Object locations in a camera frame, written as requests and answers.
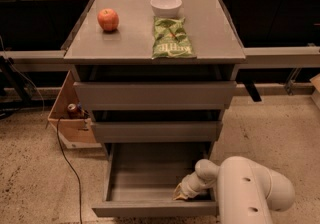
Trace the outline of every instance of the cardboard box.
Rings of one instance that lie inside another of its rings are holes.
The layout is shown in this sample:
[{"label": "cardboard box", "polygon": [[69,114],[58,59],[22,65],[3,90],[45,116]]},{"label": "cardboard box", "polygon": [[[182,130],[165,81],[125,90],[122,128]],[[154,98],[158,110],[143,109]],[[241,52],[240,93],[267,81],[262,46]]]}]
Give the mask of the cardboard box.
[{"label": "cardboard box", "polygon": [[314,103],[320,109],[320,74],[311,78],[310,81],[315,87],[315,90],[314,90],[313,94],[311,95],[311,98],[313,99]]},{"label": "cardboard box", "polygon": [[69,72],[51,109],[48,121],[56,131],[58,120],[61,118],[58,127],[59,136],[67,148],[98,147],[100,144],[96,142],[92,132],[91,119],[70,119],[69,117],[68,105],[79,103],[73,83],[74,78]]}]

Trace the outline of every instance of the white bowl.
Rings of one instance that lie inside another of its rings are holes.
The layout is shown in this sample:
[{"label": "white bowl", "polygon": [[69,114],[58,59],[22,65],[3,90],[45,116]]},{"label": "white bowl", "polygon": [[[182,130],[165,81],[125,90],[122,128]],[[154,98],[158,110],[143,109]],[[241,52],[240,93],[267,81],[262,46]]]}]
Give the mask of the white bowl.
[{"label": "white bowl", "polygon": [[151,0],[150,4],[155,16],[160,18],[176,18],[178,16],[181,0]]}]

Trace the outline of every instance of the cabinet top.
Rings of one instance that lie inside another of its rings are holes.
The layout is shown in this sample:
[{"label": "cabinet top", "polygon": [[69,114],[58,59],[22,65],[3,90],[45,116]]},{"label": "cabinet top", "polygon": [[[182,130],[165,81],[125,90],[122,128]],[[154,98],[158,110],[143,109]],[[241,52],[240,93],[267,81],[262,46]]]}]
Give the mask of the cabinet top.
[{"label": "cabinet top", "polygon": [[[219,0],[182,0],[180,17],[196,59],[153,59],[154,14],[150,0],[95,0],[68,49],[74,64],[102,63],[239,63],[245,55]],[[114,9],[118,29],[104,32],[97,22],[103,8]]]}]

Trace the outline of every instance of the gray surface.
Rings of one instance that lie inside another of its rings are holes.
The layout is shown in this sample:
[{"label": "gray surface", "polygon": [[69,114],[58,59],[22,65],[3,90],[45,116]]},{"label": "gray surface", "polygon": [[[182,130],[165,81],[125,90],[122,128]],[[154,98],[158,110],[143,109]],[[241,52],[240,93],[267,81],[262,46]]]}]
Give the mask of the gray surface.
[{"label": "gray surface", "polygon": [[[218,0],[182,2],[179,16],[186,18],[184,26],[198,56],[197,60],[189,61],[238,63],[244,60]],[[117,31],[106,33],[98,25],[96,17],[102,8],[112,8],[118,13]],[[82,64],[115,60],[151,62],[153,18],[150,0],[96,0],[65,59]]]},{"label": "gray surface", "polygon": [[117,144],[107,200],[170,203],[178,183],[204,154],[204,143]]}]

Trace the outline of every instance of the gray cabinet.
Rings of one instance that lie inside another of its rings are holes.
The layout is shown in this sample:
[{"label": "gray cabinet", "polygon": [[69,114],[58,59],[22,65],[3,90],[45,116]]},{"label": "gray cabinet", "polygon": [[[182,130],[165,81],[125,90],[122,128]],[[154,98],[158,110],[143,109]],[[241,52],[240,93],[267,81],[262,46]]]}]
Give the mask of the gray cabinet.
[{"label": "gray cabinet", "polygon": [[[119,10],[115,33],[96,24],[104,1]],[[128,2],[136,10],[131,17]],[[172,197],[194,164],[210,156],[244,55],[218,0],[183,0],[197,58],[152,59],[149,2],[96,0],[65,57],[106,152],[103,201],[93,210],[100,217],[215,215],[210,190],[187,202]]]}]

